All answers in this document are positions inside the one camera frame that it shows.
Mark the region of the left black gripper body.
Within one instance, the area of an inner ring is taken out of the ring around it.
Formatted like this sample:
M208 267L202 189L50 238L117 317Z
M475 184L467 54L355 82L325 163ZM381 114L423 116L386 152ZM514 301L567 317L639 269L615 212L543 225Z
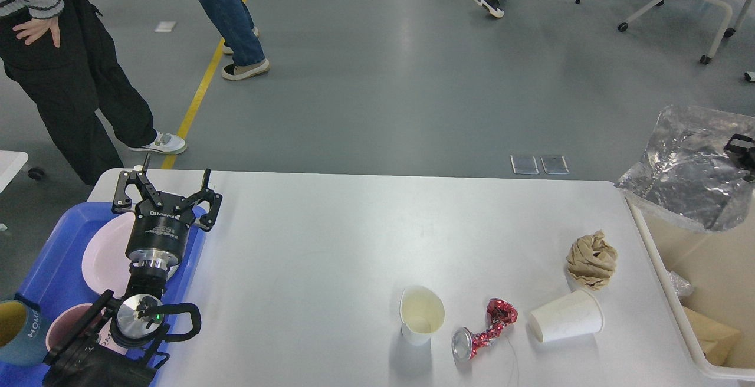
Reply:
M160 260L159 267L170 269L181 264L189 229L196 221L193 210L180 214L149 209L146 213L132 211L134 226L130 232L125 255L132 263Z

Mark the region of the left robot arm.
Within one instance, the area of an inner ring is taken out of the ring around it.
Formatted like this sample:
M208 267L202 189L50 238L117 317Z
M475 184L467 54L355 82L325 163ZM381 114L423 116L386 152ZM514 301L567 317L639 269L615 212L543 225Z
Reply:
M170 355L165 342L185 342L201 330L201 313L192 303L163 300L168 274L183 262L189 232L215 226L223 197L210 187L205 169L196 193L159 191L141 169L122 171L111 210L135 215L125 256L129 282L122 296L111 290L76 320L45 356L45 386L148 386Z

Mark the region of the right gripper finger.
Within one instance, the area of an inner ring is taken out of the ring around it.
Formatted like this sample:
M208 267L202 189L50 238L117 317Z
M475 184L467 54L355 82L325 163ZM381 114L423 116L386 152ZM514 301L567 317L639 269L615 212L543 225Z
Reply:
M739 169L754 170L754 141L742 134L731 135L723 147L724 153Z

